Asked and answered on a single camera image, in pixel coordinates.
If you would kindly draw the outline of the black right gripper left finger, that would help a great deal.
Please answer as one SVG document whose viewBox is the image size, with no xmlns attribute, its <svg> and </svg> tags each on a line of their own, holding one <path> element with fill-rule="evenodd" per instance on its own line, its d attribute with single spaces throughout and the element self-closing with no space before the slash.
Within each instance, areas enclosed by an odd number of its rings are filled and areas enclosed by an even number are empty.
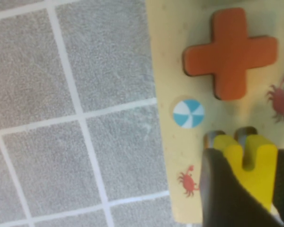
<svg viewBox="0 0 284 227">
<path fill-rule="evenodd" d="M 203 151 L 200 176 L 204 227 L 281 226 L 239 183 L 221 151 Z"/>
</svg>

